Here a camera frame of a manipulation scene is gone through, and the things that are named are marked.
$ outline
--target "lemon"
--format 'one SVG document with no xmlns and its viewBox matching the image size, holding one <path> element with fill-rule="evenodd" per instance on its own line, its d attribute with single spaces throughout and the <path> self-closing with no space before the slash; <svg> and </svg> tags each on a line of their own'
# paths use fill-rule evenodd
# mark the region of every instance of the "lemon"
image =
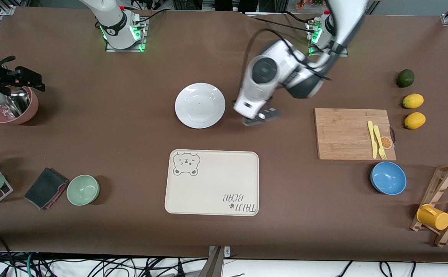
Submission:
<svg viewBox="0 0 448 277">
<path fill-rule="evenodd" d="M 407 116 L 407 118 L 405 118 L 406 128 L 419 128 L 420 126 L 424 125 L 424 123 L 426 123 L 426 116 L 419 112 L 414 112 Z"/>
<path fill-rule="evenodd" d="M 422 105 L 424 97 L 418 93 L 412 93 L 403 99 L 403 106 L 407 109 L 415 109 Z"/>
</svg>

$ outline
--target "brown tabletop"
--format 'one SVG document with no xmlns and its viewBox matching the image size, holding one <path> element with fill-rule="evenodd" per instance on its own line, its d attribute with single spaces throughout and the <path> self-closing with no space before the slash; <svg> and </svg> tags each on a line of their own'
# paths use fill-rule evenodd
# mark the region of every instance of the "brown tabletop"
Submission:
<svg viewBox="0 0 448 277">
<path fill-rule="evenodd" d="M 435 166 L 448 164 L 448 27 L 439 17 L 367 16 L 332 81 L 310 100 L 278 90 L 273 105 L 283 116 L 254 127 L 231 101 L 248 40 L 266 23 L 236 12 L 167 12 L 151 23 L 145 53 L 106 53 L 94 23 L 87 9 L 18 8 L 0 25 L 0 58 L 15 55 L 9 67 L 41 73 L 47 87 L 30 122 L 0 126 L 0 169 L 14 188 L 0 203 L 0 235 L 12 250 L 206 256 L 209 245 L 230 245 L 240 258 L 448 261 L 448 245 L 409 230 Z M 305 42 L 299 30 L 271 27 L 299 37 L 291 39 L 298 47 Z M 250 57 L 272 39 L 263 35 Z M 396 88 L 405 68 L 415 84 Z M 223 118 L 203 130 L 174 112 L 179 91 L 197 82 L 217 86 L 227 102 Z M 400 103 L 410 93 L 425 98 L 418 130 L 402 126 L 412 111 Z M 316 107 L 387 109 L 406 190 L 375 191 L 373 162 L 318 160 Z M 166 212 L 173 149 L 256 152 L 258 214 Z M 38 211 L 22 197 L 45 167 L 96 177 L 99 197 L 76 207 L 64 194 Z"/>
</svg>

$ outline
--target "yellow cup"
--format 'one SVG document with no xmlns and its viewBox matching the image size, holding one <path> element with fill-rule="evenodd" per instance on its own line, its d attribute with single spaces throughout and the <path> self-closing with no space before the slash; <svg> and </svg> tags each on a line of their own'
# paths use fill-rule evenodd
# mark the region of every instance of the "yellow cup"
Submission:
<svg viewBox="0 0 448 277">
<path fill-rule="evenodd" d="M 429 204 L 419 207 L 417 220 L 438 230 L 443 230 L 448 226 L 448 214 Z"/>
</svg>

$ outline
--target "wooden cutting board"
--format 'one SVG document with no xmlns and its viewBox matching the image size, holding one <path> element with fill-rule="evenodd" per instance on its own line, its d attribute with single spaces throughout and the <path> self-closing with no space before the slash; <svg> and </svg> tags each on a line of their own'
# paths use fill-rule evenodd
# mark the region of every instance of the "wooden cutting board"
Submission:
<svg viewBox="0 0 448 277">
<path fill-rule="evenodd" d="M 384 109 L 315 109 L 316 138 L 320 160 L 373 159 L 368 121 L 379 127 L 382 137 L 389 137 L 390 122 Z M 385 149 L 389 161 L 396 161 L 395 147 Z"/>
</svg>

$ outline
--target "blue bowl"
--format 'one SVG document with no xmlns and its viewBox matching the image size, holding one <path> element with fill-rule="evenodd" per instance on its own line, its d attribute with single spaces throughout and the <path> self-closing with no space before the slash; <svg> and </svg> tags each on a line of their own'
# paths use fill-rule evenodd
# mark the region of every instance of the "blue bowl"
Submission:
<svg viewBox="0 0 448 277">
<path fill-rule="evenodd" d="M 371 171 L 371 183 L 379 192 L 397 195 L 405 189 L 407 177 L 398 165 L 381 162 Z"/>
</svg>

